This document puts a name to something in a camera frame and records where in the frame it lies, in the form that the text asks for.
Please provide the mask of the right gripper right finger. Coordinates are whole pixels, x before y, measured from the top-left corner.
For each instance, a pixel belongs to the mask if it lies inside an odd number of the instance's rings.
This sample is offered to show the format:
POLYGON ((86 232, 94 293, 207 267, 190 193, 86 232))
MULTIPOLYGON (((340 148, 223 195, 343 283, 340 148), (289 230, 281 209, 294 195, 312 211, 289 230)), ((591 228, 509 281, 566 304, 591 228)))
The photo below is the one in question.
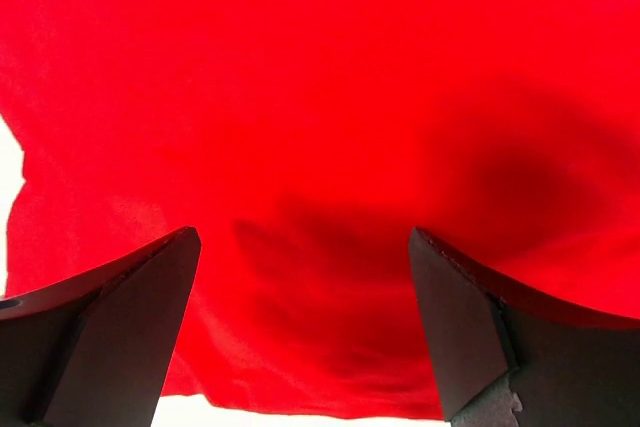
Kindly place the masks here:
POLYGON ((636 319, 546 294, 422 229, 409 257, 449 424, 638 424, 636 319))

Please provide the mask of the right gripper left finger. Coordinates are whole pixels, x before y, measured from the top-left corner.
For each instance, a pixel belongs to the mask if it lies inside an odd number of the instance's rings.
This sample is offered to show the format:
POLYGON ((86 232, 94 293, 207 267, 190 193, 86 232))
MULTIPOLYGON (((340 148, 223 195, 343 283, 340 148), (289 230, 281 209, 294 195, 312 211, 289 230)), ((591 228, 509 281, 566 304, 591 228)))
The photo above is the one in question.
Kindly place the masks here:
POLYGON ((150 425, 200 252, 196 229, 184 227, 2 300, 2 425, 150 425))

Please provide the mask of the red t shirt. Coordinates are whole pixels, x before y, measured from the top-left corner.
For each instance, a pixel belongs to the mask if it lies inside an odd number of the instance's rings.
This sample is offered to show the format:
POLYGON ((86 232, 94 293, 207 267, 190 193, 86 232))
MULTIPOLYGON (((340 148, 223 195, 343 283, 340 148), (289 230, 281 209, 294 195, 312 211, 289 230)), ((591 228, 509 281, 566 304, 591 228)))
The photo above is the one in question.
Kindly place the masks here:
POLYGON ((202 240, 165 385, 441 414, 414 227, 639 313, 639 0, 1 0, 11 295, 202 240))

